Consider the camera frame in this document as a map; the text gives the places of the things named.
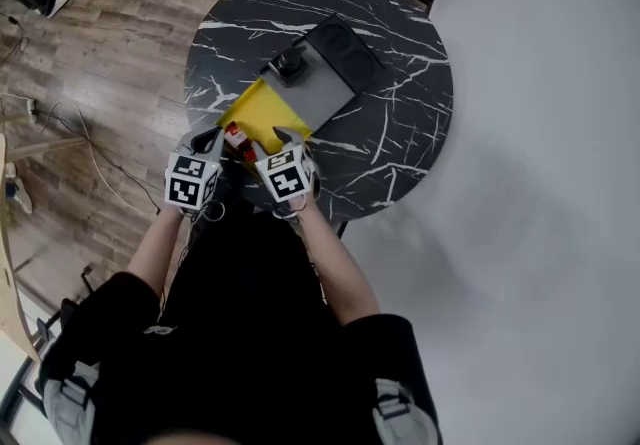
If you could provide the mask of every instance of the wooden stool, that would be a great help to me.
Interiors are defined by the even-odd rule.
[[[0,118],[0,123],[9,121],[27,121],[29,115],[12,115]],[[14,150],[7,150],[7,139],[0,133],[0,264],[3,273],[0,274],[0,330],[2,330],[20,349],[34,361],[40,362],[40,356],[34,348],[38,336],[31,335],[22,310],[18,288],[13,275],[11,252],[9,251],[9,235],[7,229],[7,198],[5,193],[5,166],[7,162],[24,159],[31,155],[52,152],[62,148],[69,148],[85,143],[84,138],[62,139],[33,146],[24,146]]]

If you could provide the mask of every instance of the black marble tabletop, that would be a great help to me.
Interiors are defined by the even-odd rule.
[[[353,99],[308,143],[322,179],[319,205],[333,222],[377,212],[429,171],[447,136],[451,69],[438,33],[411,0],[219,0],[193,39],[185,72],[191,126],[214,124],[294,39],[337,13],[390,72]],[[229,183],[232,159],[223,159]],[[248,174],[246,199],[272,198]]]

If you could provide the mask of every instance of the gray shoulder strap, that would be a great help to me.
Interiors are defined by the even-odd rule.
[[[87,390],[98,379],[98,369],[76,362],[73,376],[50,379],[44,386],[44,410],[63,445],[89,445],[96,408]]]
[[[411,392],[388,379],[376,379],[378,403],[373,409],[380,441],[384,445],[438,445],[433,420],[415,405]]]

